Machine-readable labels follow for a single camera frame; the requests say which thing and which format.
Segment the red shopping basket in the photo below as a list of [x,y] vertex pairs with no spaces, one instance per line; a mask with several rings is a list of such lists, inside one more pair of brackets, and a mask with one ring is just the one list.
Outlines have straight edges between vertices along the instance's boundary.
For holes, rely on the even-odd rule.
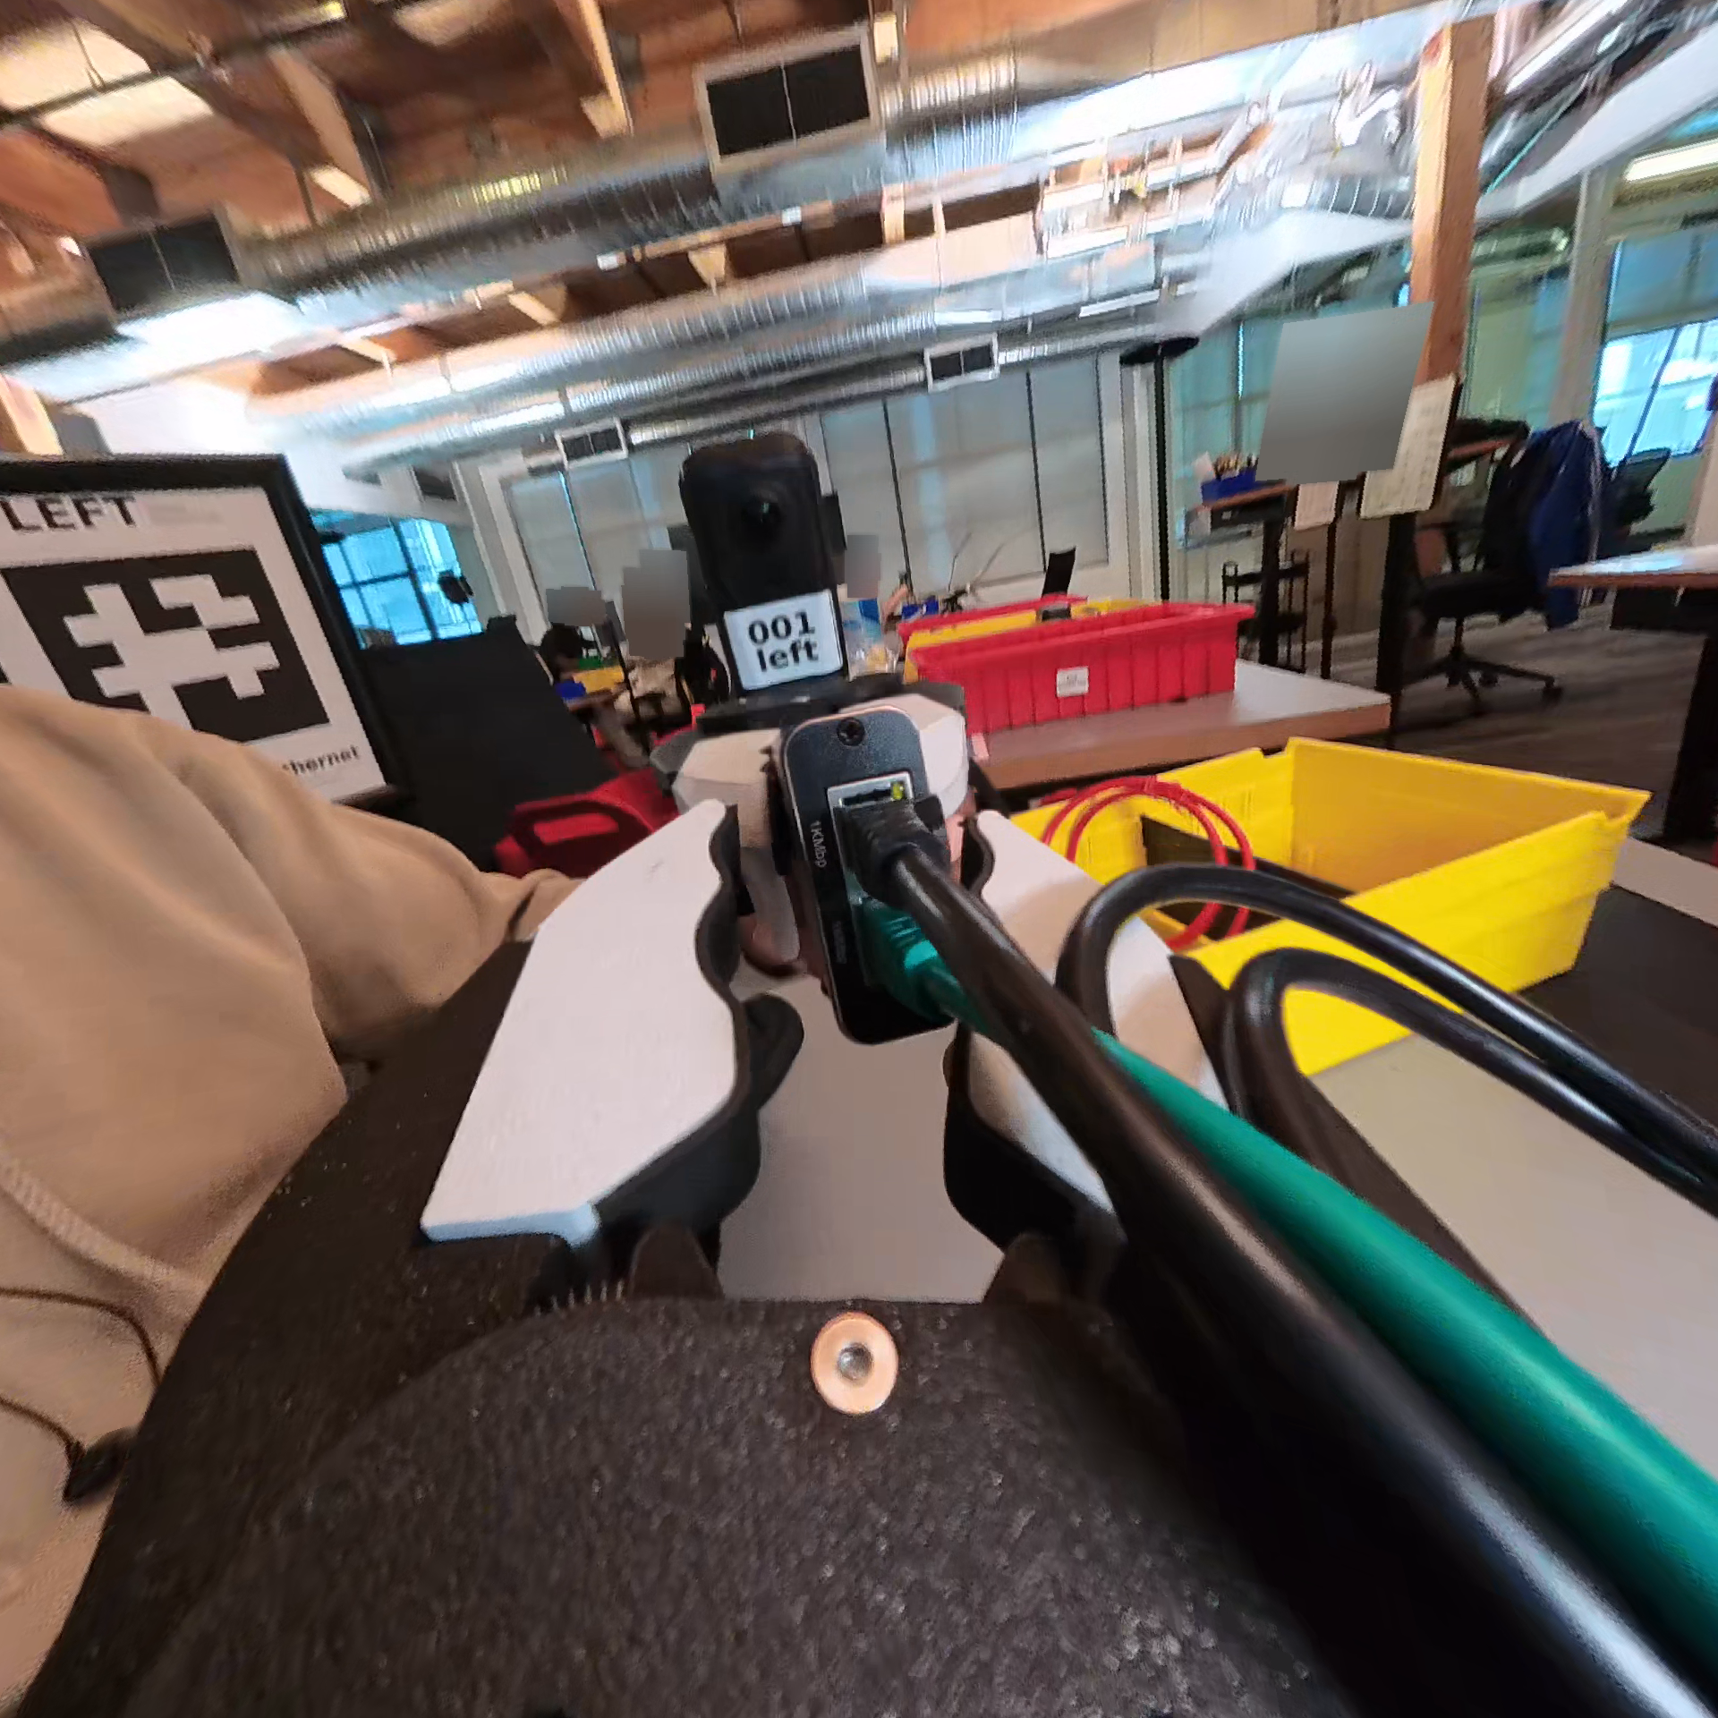
[[557,872],[586,880],[676,816],[672,795],[643,767],[577,794],[517,807],[492,854],[500,870],[516,878]]

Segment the black office chair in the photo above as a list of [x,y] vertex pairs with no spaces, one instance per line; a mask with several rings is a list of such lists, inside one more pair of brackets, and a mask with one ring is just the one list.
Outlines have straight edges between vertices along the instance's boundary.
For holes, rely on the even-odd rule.
[[1466,644],[1469,625],[1479,617],[1509,622],[1541,609],[1531,522],[1547,486],[1543,469],[1550,446],[1519,420],[1461,420],[1456,426],[1461,432],[1509,432],[1509,438],[1491,453],[1470,554],[1463,556],[1459,522],[1435,525],[1443,562],[1432,572],[1418,572],[1396,692],[1442,679],[1448,687],[1464,692],[1474,713],[1482,715],[1485,690],[1512,679],[1536,685],[1544,701],[1559,701],[1562,687],[1554,675],[1480,659]]

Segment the blue jacket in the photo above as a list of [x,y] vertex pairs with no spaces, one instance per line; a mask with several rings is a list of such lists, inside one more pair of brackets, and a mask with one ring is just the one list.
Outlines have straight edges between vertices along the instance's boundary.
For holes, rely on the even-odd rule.
[[1604,453],[1590,422],[1569,420],[1529,435],[1517,461],[1516,514],[1534,608],[1547,631],[1570,628],[1581,600],[1554,587],[1554,575],[1597,559],[1604,522]]

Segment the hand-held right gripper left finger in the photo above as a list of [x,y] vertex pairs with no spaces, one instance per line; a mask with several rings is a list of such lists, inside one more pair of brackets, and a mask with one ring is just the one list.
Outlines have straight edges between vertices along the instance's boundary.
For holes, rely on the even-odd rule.
[[736,997],[739,814],[702,804],[603,865],[533,932],[421,1210],[429,1242],[704,1239],[751,1197],[800,1012]]

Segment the person's left hand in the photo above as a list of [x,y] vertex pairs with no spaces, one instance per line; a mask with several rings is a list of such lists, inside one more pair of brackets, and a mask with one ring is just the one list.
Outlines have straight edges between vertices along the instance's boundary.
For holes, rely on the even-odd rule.
[[751,913],[739,921],[748,964],[768,978],[821,976],[816,929],[805,925],[802,880],[791,859],[781,870],[773,851],[743,845],[741,878],[751,902]]

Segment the grey office table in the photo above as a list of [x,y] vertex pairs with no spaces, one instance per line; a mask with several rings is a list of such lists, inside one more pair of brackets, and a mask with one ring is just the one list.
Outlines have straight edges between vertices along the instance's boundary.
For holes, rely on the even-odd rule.
[[974,743],[978,772],[1003,794],[1153,776],[1293,739],[1353,740],[1388,731],[1384,693],[1241,661],[1227,693],[1005,731]]

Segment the person's beige clothed body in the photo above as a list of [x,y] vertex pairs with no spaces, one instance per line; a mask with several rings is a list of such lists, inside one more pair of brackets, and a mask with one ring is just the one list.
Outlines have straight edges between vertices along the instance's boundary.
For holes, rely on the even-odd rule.
[[338,1064],[114,1079],[4,1069],[4,1709],[65,1624],[110,1503],[70,1503],[76,1444],[140,1427],[265,1194],[347,1097]]

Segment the black earphones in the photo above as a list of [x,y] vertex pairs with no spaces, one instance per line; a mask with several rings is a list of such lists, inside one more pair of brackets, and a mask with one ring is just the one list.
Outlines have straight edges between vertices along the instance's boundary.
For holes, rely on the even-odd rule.
[[[161,1362],[158,1345],[151,1339],[144,1322],[119,1304],[105,1301],[96,1295],[21,1285],[4,1285],[3,1299],[6,1304],[70,1308],[119,1324],[142,1350],[151,1391],[160,1390],[166,1364]],[[112,1494],[137,1444],[137,1427],[120,1427],[93,1442],[83,1442],[59,1420],[9,1395],[3,1395],[3,1413],[47,1435],[58,1444],[63,1457],[59,1499],[68,1508],[82,1508]]]

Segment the person's left forearm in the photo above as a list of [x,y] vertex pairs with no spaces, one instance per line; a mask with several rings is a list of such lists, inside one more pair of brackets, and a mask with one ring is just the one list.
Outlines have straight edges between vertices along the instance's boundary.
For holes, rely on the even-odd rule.
[[484,873],[450,842],[325,802],[260,751],[65,696],[4,690],[4,859],[65,902],[103,959],[188,981],[193,953],[283,964],[358,1057],[437,1010],[577,891]]

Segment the black ethernet splitter box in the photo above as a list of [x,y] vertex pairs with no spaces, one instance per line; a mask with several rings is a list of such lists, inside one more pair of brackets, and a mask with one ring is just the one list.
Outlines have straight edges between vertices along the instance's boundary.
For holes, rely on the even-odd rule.
[[848,856],[848,812],[902,807],[924,828],[944,873],[957,870],[955,821],[928,795],[911,693],[883,693],[810,717],[779,732],[775,824],[781,870],[791,859],[804,891],[805,925],[816,929],[823,991],[835,1022],[858,1046],[888,1046],[931,1031],[931,1020],[874,976],[868,948],[866,878]]

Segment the white paper sheet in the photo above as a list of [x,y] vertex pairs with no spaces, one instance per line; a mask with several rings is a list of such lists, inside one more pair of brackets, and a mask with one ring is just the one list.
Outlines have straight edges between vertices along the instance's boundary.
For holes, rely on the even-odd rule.
[[1456,398],[1456,374],[1422,380],[1412,389],[1392,462],[1364,476],[1363,520],[1418,516],[1433,504]]

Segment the black white marker sign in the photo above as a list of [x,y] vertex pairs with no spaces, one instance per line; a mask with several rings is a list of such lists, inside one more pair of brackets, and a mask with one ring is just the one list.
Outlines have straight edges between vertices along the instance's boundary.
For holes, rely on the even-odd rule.
[[3,669],[248,744],[330,802],[400,795],[280,456],[4,456]]

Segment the yellow plastic bin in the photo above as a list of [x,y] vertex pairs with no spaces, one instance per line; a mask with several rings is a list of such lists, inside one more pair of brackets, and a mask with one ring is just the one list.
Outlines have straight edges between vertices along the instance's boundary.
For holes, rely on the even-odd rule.
[[[1186,765],[1162,781],[1229,812],[1260,872],[1332,885],[1349,908],[1512,995],[1575,967],[1622,842],[1648,804],[1638,787],[1309,739],[1274,756],[1252,749]],[[1186,834],[1192,857],[1211,859],[1207,834],[1179,808],[1132,797],[1090,814],[1073,862],[1100,884],[1150,863],[1141,823]],[[1245,936],[1182,953],[1227,986],[1247,959],[1286,948],[1353,958],[1330,936],[1278,925],[1263,911],[1250,915]],[[1375,958],[1358,959],[1383,971]],[[1405,1038],[1320,995],[1290,1000],[1284,1020],[1309,1077]]]
[[914,678],[931,672],[932,653],[964,647],[991,647],[998,641],[1018,642],[1027,633],[1041,626],[1138,615],[1147,608],[1147,603],[1128,597],[1048,595],[1029,603],[985,608],[971,614],[949,612],[922,615],[905,625],[900,641],[905,664],[911,666],[911,675]]

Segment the red ribbed plastic bin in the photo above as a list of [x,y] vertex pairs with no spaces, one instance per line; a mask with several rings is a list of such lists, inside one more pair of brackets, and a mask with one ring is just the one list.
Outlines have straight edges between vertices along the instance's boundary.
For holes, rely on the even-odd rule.
[[913,682],[961,693],[975,736],[1102,717],[1162,701],[1223,696],[1233,687],[1240,631],[1254,617],[1237,603],[1150,605],[1138,615],[1041,626],[1018,642],[934,650]]

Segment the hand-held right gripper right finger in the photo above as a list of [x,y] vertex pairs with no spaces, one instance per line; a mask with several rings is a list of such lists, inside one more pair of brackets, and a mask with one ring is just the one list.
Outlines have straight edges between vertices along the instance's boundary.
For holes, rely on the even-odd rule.
[[[1076,916],[1098,894],[1100,884],[994,811],[974,816],[964,836],[961,857],[979,868],[974,892],[982,904],[1041,976],[1053,981],[1064,940]],[[1197,1031],[1168,945],[1145,925],[1133,921],[1113,941],[1106,956],[1106,986],[1110,1033],[1138,1055],[1223,1107],[1225,1095]],[[1105,1215],[1113,1214],[1093,1165],[1030,1090],[1018,1066],[987,1038],[974,1042],[965,1090],[975,1102],[978,1120],[994,1128],[1003,1139],[1023,1148],[1039,1169],[1050,1173],[1059,1191],[1087,1197]]]

